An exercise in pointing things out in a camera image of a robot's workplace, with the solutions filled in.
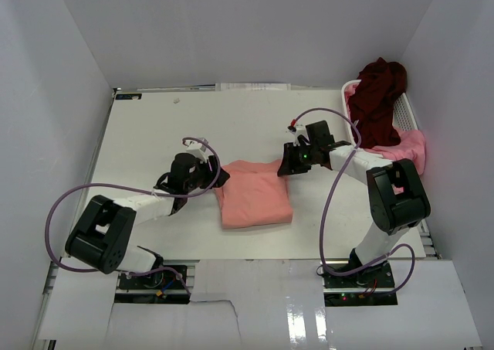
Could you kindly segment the salmon pink t shirt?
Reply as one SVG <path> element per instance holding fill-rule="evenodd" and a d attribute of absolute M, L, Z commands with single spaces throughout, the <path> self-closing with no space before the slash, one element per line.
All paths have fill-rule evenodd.
<path fill-rule="evenodd" d="M 277 175 L 280 165 L 278 159 L 269 163 L 237 160 L 222 166 L 230 178 L 215 194 L 224 230 L 292 222 L 288 180 Z"/>

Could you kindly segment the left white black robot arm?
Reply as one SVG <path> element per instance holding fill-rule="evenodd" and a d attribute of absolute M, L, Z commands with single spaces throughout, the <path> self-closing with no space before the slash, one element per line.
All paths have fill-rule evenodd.
<path fill-rule="evenodd" d="M 162 257 L 131 246 L 135 226 L 180 211 L 196 189 L 220 188 L 230 178 L 215 156 L 202 161 L 189 153 L 175 155 L 169 172 L 158 178 L 150 194 L 123 199 L 95 195 L 66 241 L 65 251 L 103 274 L 136 274 L 145 287 L 163 278 Z"/>

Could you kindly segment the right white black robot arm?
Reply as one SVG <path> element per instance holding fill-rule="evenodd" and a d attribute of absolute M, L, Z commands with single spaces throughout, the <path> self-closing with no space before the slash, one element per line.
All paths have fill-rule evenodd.
<path fill-rule="evenodd" d="M 319 249 L 322 271 L 335 277 L 349 276 L 358 287 L 366 287 L 377 276 L 375 265 L 400 248 L 410 246 L 399 239 L 429 217 L 431 206 L 418 170 L 410 159 L 391 161 L 361 151 L 347 141 L 319 146 L 286 143 L 278 169 L 279 177 L 307 173 L 314 165 L 337 172 L 320 222 Z M 367 186 L 372 223 L 362 241 L 352 249 L 348 263 L 338 270 L 326 263 L 324 228 L 327 213 L 341 177 L 346 174 Z"/>

